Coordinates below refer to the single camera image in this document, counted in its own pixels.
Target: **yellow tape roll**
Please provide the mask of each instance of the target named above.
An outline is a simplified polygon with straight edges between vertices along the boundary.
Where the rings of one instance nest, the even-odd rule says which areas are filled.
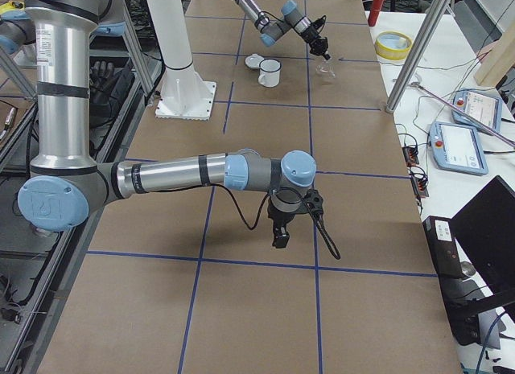
[[[385,59],[401,60],[408,56],[413,42],[410,37],[396,31],[380,33],[376,38],[376,53]]]

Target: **white wall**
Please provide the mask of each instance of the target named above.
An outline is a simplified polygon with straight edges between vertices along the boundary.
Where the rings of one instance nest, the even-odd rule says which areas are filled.
[[[483,8],[484,12],[490,17],[495,23],[503,11],[506,9],[508,4],[512,0],[476,0]],[[508,27],[515,21],[515,2],[511,5],[509,10],[500,20],[498,27],[502,32],[506,31]]]

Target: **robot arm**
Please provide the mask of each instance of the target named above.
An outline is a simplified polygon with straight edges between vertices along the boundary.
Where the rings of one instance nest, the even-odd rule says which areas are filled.
[[[325,60],[331,59],[328,53],[328,38],[323,38],[319,30],[325,24],[325,16],[312,22],[300,13],[297,3],[288,0],[282,7],[283,18],[271,22],[267,13],[257,5],[254,0],[234,0],[236,4],[252,20],[254,26],[261,32],[261,40],[267,46],[274,45],[291,28],[303,38],[310,46],[310,53],[315,56],[323,56]]]
[[[23,3],[0,6],[0,48],[12,55],[23,45],[35,42],[34,23],[23,10]]]
[[[39,105],[39,154],[31,161],[32,178],[18,196],[25,218],[38,228],[63,231],[133,194],[223,183],[269,193],[278,248],[286,247],[286,225],[296,214],[309,213],[315,220],[313,207],[321,219],[321,207],[316,207],[321,199],[313,199],[312,205],[304,199],[315,177],[315,160],[301,151],[280,160],[243,150],[136,164],[99,164],[89,156],[89,36],[102,15],[113,19],[122,12],[115,2],[25,2],[36,29]]]

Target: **wooden beam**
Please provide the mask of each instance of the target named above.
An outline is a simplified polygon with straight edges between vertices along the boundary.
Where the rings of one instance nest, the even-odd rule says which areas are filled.
[[[515,22],[486,55],[474,78],[479,86],[495,87],[515,64]]]

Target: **white table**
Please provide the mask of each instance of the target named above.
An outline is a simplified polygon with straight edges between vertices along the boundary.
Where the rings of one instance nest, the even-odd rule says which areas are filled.
[[[373,40],[383,31],[400,31],[412,39],[416,36],[418,29],[422,25],[424,14],[403,14],[382,12],[375,27],[370,28]],[[426,49],[419,66],[427,68],[449,68],[455,65],[464,64],[472,61],[476,54],[469,46],[463,33],[459,29],[455,20],[448,14],[444,15],[439,24],[433,38]],[[400,62],[392,62],[377,57],[380,62],[388,62],[394,64],[402,64]],[[446,94],[456,90],[456,86],[465,76],[467,70],[474,65],[475,62],[466,64],[463,67],[453,68],[452,70],[433,70],[418,68],[417,73],[422,77],[422,85],[443,97]],[[478,64],[472,74],[464,81],[462,88],[481,88],[474,80],[473,74],[476,72]],[[393,79],[397,77],[401,67],[391,64],[382,64],[381,72],[385,82],[386,91],[389,93],[393,87]],[[418,143],[426,142],[426,135],[419,130],[413,120],[417,113],[417,105],[420,96],[426,95],[414,88],[408,88],[395,110],[394,116],[397,123],[403,124],[407,128],[409,134],[414,135]],[[431,123],[437,119],[438,121],[452,121],[449,108],[442,109],[442,104],[431,98],[420,99],[420,108],[418,111],[417,124],[425,131],[428,131]],[[513,117],[508,108],[503,108],[503,118],[512,119]],[[398,126],[398,131],[403,132],[402,126]],[[502,122],[501,133],[506,137],[515,139],[515,125]],[[502,142],[495,138],[480,134],[480,140],[484,150],[501,151],[509,150]],[[409,145],[411,138],[406,139]],[[431,149],[426,156],[426,146],[419,147],[419,159],[421,167],[426,170],[429,175],[428,191],[430,197],[422,200],[423,211],[422,220],[428,216],[444,216],[453,217],[476,193],[484,187],[493,177],[501,175],[502,178],[515,189],[515,154],[507,155],[487,155],[487,164],[489,173],[484,176],[464,175],[451,171],[442,171],[435,165]],[[461,260],[467,260],[463,251],[460,249]],[[479,276],[473,278],[478,286],[484,286],[483,279]],[[489,295],[492,292],[489,288],[482,289]],[[503,322],[507,325],[506,335],[515,335],[515,324],[508,316],[503,317]],[[461,362],[466,368],[475,368],[477,359],[480,354],[480,346],[474,344],[467,347],[461,347],[458,344],[458,353]],[[490,351],[491,358],[501,357],[501,361],[497,364],[500,366],[515,368],[515,342],[502,339],[501,351]],[[483,359],[481,369],[491,371],[493,363],[491,360]]]

